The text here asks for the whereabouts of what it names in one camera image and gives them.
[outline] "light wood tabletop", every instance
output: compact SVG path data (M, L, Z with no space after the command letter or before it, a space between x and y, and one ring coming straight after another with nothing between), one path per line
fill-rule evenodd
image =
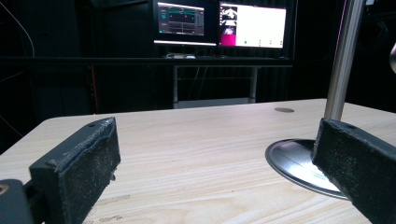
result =
M29 165L70 134L115 117L117 179L85 223L368 223L349 201L297 186L265 159L276 141L315 139L325 104L317 99L49 119L0 156L0 179L26 183ZM396 145L396 114L346 104L342 121Z

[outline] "dual monitor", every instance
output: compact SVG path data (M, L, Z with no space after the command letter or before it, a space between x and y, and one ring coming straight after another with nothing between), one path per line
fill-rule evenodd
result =
M154 43L282 49L284 7L226 1L153 0Z

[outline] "silver pole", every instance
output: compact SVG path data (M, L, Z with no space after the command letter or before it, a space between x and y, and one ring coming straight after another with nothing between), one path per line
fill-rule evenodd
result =
M346 0L338 35L332 79L324 117L340 120L347 94L347 83L358 39L365 0Z

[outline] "dark screen interface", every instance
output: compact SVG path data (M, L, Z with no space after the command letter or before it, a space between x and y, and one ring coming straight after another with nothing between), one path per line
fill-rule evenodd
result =
M204 35L204 9L158 3L158 28L161 34Z

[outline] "round metal base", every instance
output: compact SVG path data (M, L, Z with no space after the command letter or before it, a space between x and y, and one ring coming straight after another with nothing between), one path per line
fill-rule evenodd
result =
M312 163L314 140L288 139L265 151L268 163L288 180L315 192L347 200L347 197Z

